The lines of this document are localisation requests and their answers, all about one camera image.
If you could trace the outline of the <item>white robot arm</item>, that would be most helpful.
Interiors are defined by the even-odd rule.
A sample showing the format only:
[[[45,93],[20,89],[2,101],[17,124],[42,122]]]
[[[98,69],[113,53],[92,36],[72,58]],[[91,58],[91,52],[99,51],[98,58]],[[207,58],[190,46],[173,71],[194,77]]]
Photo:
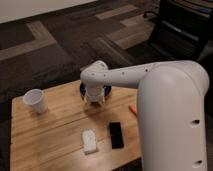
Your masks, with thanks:
[[[110,69],[96,61],[80,74],[86,98],[104,86],[137,91],[143,171],[208,171],[205,95],[209,76],[191,60],[152,62]]]

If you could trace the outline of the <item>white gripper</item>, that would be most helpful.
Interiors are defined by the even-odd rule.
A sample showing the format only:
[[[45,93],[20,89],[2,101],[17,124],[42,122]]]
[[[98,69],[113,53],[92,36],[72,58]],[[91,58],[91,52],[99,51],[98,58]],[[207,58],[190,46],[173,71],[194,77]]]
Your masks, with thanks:
[[[98,102],[100,106],[104,105],[104,89],[101,86],[86,87],[86,105],[91,105],[91,102]]]

